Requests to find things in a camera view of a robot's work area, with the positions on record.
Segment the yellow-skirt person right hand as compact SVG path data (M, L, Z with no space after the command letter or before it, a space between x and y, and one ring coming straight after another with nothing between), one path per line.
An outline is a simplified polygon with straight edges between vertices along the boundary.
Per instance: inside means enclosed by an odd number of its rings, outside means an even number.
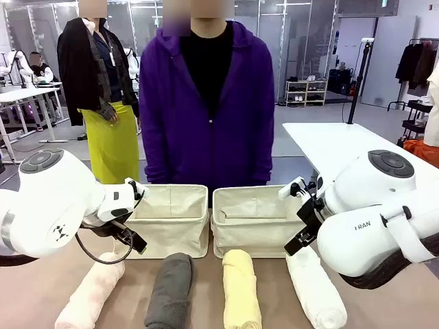
M100 115L107 121L111 123L116 123L118 121L118 115L115 109L106 101L101 103Z

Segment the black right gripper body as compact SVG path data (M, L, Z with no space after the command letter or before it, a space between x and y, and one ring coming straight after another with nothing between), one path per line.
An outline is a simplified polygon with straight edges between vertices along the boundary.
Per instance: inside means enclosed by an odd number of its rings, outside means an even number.
M296 214L305 224L304 228L313 228L318 232L324 221L324 217L321 213L324 210L323 199L316 199L313 197L301 197L300 202L301 207Z

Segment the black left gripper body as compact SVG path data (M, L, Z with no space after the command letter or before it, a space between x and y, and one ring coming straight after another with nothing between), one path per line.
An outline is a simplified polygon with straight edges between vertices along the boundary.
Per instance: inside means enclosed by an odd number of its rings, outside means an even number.
M112 237L114 240L122 243L132 243L134 240L132 231L123 223L112 220L106 222L103 226L97 227L84 222L81 224L82 229L91 230L99 237Z

